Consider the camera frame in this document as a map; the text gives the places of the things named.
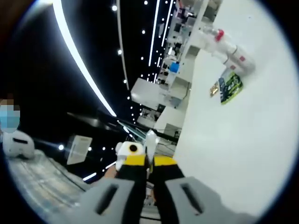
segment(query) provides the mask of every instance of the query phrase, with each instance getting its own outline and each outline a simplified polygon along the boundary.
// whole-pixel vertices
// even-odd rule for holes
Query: face mask
[[[14,110],[14,105],[0,106],[0,128],[3,132],[13,133],[20,123],[20,111]]]

